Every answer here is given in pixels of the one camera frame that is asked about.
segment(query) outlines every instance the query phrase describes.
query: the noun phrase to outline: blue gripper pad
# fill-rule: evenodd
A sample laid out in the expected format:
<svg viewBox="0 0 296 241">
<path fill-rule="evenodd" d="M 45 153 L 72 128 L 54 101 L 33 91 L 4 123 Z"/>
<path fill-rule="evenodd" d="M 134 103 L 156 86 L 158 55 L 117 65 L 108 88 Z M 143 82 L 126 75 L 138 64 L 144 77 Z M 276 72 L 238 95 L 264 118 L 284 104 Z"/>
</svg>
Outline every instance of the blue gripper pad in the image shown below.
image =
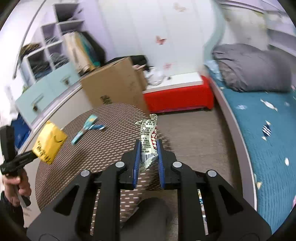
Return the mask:
<svg viewBox="0 0 296 241">
<path fill-rule="evenodd" d="M 161 154 L 160 144 L 159 140 L 156 141 L 157 146 L 157 153 L 158 153 L 158 174 L 159 174 L 159 182 L 161 185 L 161 188 L 165 188 L 165 169 L 163 167 L 163 157 Z"/>
<path fill-rule="evenodd" d="M 139 168 L 141 163 L 141 141 L 139 141 L 137 153 L 136 153 L 136 160 L 133 166 L 133 187 L 136 188 L 139 176 Z"/>
</svg>

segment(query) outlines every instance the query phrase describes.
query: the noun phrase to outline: gray pillow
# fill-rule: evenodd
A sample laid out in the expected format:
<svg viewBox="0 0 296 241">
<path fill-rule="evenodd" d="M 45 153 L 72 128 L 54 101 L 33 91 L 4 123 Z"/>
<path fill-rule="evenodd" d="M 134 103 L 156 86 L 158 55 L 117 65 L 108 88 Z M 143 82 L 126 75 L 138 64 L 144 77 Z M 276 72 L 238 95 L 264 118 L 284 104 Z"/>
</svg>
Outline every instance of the gray pillow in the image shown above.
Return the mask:
<svg viewBox="0 0 296 241">
<path fill-rule="evenodd" d="M 261 51 L 244 44 L 221 45 L 213 51 L 225 84 L 235 91 L 288 92 L 289 63 L 276 50 Z"/>
</svg>

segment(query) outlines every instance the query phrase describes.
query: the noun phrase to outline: silver snack package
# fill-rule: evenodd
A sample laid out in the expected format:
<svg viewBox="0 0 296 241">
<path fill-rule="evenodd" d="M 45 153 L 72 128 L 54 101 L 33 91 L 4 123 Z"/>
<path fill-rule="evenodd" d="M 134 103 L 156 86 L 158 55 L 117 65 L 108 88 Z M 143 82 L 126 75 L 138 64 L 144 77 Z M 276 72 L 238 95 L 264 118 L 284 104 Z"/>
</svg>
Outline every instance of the silver snack package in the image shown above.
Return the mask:
<svg viewBox="0 0 296 241">
<path fill-rule="evenodd" d="M 145 171 L 158 159 L 157 154 L 157 115 L 151 114 L 150 120 L 140 120 L 135 123 L 141 126 L 141 164 L 140 172 Z"/>
</svg>

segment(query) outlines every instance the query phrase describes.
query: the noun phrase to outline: paper bag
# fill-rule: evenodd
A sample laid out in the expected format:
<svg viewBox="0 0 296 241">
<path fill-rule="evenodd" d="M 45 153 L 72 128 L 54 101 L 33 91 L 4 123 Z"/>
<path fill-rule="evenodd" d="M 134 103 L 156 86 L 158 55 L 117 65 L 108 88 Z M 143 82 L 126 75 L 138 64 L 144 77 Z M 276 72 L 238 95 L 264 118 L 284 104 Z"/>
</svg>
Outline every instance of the paper bag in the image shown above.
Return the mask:
<svg viewBox="0 0 296 241">
<path fill-rule="evenodd" d="M 51 164 L 66 138 L 67 135 L 62 130 L 60 130 L 55 124 L 47 121 L 39 134 L 32 151 L 41 161 Z"/>
</svg>

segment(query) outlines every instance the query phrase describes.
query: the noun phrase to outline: brown woven placemat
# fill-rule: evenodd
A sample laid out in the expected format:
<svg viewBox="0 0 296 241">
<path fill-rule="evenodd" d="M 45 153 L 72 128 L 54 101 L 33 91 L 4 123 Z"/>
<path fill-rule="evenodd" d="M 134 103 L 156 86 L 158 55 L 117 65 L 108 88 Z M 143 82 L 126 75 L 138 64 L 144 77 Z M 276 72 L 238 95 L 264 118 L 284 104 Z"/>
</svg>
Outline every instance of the brown woven placemat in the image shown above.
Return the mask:
<svg viewBox="0 0 296 241">
<path fill-rule="evenodd" d="M 98 117 L 96 124 L 104 124 L 106 129 L 88 131 L 73 146 L 71 140 L 92 114 Z M 144 118 L 147 116 L 140 109 L 132 105 L 117 103 L 102 105 L 87 111 L 66 125 L 63 131 L 68 138 L 53 164 L 47 165 L 40 162 L 37 170 L 35 186 L 40 210 L 44 209 L 81 170 L 102 171 L 109 165 L 120 161 L 123 153 L 133 150 L 136 139 L 140 139 L 140 129 L 135 126 L 135 122 Z M 159 133 L 159 130 L 157 130 L 157 138 L 162 139 L 166 150 L 170 150 L 169 141 Z M 158 168 L 154 164 L 139 175 L 136 189 L 121 191 L 120 220 L 124 222 L 132 215 L 144 190 L 159 189 Z"/>
</svg>

